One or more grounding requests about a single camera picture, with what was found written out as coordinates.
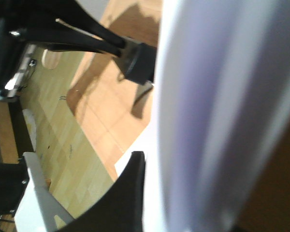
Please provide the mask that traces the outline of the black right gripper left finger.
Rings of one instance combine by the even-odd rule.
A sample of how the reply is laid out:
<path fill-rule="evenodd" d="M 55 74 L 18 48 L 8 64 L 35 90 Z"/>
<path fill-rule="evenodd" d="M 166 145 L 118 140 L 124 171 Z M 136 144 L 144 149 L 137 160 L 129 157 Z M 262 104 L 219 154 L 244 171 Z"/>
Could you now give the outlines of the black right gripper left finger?
<path fill-rule="evenodd" d="M 66 224 L 74 218 L 49 192 L 40 160 L 36 153 L 25 152 L 29 181 L 16 210 L 14 221 L 18 232 L 55 232 L 55 216 Z"/>

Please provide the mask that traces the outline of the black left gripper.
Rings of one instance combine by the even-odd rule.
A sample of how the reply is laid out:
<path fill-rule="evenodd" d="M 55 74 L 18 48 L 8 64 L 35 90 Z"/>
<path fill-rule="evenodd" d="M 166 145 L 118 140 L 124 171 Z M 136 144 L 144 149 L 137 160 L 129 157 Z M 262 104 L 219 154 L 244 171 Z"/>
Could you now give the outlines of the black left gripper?
<path fill-rule="evenodd" d="M 104 40 L 70 29 L 60 20 Z M 0 101 L 15 98 L 37 45 L 55 52 L 120 57 L 126 41 L 102 26 L 75 0 L 0 0 Z"/>

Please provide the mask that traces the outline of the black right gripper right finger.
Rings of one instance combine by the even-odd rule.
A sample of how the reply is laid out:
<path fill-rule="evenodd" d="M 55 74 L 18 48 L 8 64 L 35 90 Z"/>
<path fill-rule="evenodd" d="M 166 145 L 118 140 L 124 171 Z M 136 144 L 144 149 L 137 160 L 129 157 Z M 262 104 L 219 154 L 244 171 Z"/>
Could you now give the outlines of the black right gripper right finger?
<path fill-rule="evenodd" d="M 133 151 L 123 172 L 85 213 L 59 232 L 142 232 L 145 154 Z"/>

